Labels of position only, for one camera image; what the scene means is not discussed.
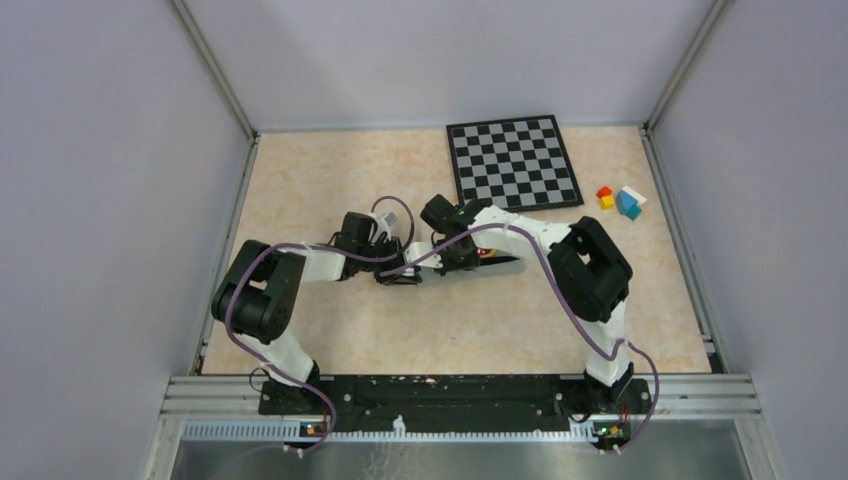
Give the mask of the grey cloth napkin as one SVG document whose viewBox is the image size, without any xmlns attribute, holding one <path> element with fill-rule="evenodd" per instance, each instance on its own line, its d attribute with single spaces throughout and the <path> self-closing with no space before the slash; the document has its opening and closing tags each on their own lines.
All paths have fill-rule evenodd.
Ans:
<svg viewBox="0 0 848 480">
<path fill-rule="evenodd" d="M 453 270 L 447 273 L 440 272 L 430 268 L 422 268 L 419 272 L 422 276 L 420 287 L 428 287 L 435 285 L 446 285 L 462 281 L 470 281 L 480 278 L 514 275 L 522 273 L 525 270 L 525 262 L 520 259 L 518 262 L 492 265 L 486 267 L 474 267 L 467 269 Z"/>
</svg>

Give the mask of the dark purple knife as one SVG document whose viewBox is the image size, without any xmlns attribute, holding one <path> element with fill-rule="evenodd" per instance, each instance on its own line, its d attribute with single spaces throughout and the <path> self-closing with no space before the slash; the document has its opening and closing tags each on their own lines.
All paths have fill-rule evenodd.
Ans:
<svg viewBox="0 0 848 480">
<path fill-rule="evenodd" d="M 481 257 L 479 266 L 480 267 L 486 267 L 486 266 L 492 266 L 492 265 L 518 262 L 518 261 L 520 261 L 520 258 L 517 258 L 517 257 L 513 257 L 513 256 L 509 256 L 509 255 L 506 255 L 506 256 L 495 255 L 495 256 L 486 257 L 486 258 Z"/>
</svg>

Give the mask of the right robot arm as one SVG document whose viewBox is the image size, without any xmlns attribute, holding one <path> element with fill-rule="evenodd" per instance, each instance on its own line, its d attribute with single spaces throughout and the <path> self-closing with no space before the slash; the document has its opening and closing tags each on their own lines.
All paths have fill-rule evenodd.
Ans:
<svg viewBox="0 0 848 480">
<path fill-rule="evenodd" d="M 624 313 L 633 270 L 603 226 L 583 216 L 546 222 L 480 200 L 453 205 L 441 195 L 421 212 L 437 234 L 405 253 L 424 281 L 457 281 L 543 270 L 567 317 L 588 345 L 584 378 L 589 404 L 612 412 L 627 397 L 633 363 L 625 346 Z"/>
</svg>

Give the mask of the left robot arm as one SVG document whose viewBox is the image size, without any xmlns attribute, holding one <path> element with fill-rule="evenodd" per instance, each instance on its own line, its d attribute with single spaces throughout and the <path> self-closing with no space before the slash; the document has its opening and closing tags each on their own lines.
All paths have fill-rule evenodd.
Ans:
<svg viewBox="0 0 848 480">
<path fill-rule="evenodd" d="M 311 413 L 325 398 L 317 362 L 289 328 L 301 286 L 345 281 L 360 272 L 389 283 L 386 271 L 404 264 L 414 238 L 413 232 L 398 236 L 389 214 L 348 212 L 326 243 L 242 244 L 213 294 L 210 313 L 267 371 L 261 392 L 272 408 Z"/>
</svg>

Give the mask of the black and grey chessboard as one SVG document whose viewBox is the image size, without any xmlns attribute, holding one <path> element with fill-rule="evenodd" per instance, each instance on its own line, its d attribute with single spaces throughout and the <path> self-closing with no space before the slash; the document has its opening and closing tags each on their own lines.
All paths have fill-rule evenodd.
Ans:
<svg viewBox="0 0 848 480">
<path fill-rule="evenodd" d="M 450 124 L 445 131 L 462 204 L 489 201 L 514 213 L 584 204 L 554 115 Z"/>
</svg>

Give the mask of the yellow wooden block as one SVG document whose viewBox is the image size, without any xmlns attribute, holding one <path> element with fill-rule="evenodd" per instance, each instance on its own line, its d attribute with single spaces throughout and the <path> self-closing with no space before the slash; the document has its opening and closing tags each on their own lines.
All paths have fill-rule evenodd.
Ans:
<svg viewBox="0 0 848 480">
<path fill-rule="evenodd" d="M 605 195 L 599 198 L 599 206 L 602 210 L 610 210 L 615 205 L 615 198 L 612 195 Z"/>
</svg>

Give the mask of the blue wooden block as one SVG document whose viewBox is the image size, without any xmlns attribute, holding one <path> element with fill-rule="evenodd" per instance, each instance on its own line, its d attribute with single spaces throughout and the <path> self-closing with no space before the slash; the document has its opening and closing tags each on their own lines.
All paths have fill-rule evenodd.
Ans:
<svg viewBox="0 0 848 480">
<path fill-rule="evenodd" d="M 638 201 L 624 190 L 618 191 L 615 196 L 615 202 L 617 210 L 621 215 L 627 215 L 634 206 L 639 206 Z"/>
</svg>

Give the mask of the teal wooden block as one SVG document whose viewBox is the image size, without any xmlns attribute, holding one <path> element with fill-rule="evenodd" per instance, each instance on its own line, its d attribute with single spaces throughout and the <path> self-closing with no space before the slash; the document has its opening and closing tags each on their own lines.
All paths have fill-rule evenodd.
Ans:
<svg viewBox="0 0 848 480">
<path fill-rule="evenodd" d="M 632 205 L 629 209 L 626 210 L 624 215 L 630 220 L 635 221 L 642 213 L 642 207 L 638 204 Z"/>
</svg>

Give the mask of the white wooden block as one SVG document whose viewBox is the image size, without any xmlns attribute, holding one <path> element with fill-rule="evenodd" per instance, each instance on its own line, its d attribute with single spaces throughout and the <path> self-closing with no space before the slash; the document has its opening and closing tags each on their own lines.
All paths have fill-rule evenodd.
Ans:
<svg viewBox="0 0 848 480">
<path fill-rule="evenodd" d="M 621 191 L 632 197 L 633 200 L 639 205 L 644 205 L 647 202 L 647 198 L 645 196 L 643 196 L 641 193 L 639 193 L 630 186 L 623 186 Z"/>
</svg>

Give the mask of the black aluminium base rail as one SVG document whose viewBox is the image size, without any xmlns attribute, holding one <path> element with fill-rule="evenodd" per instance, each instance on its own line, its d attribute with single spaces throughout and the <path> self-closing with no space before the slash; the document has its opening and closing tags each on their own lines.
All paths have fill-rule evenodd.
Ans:
<svg viewBox="0 0 848 480">
<path fill-rule="evenodd" d="M 762 412 L 752 381 L 733 374 L 639 375 L 615 399 L 575 374 L 328 375 L 318 387 L 320 398 L 295 401 L 245 375 L 175 377 L 154 451 L 183 441 L 298 455 L 354 443 L 566 443 L 620 454 L 664 421 L 746 421 Z"/>
</svg>

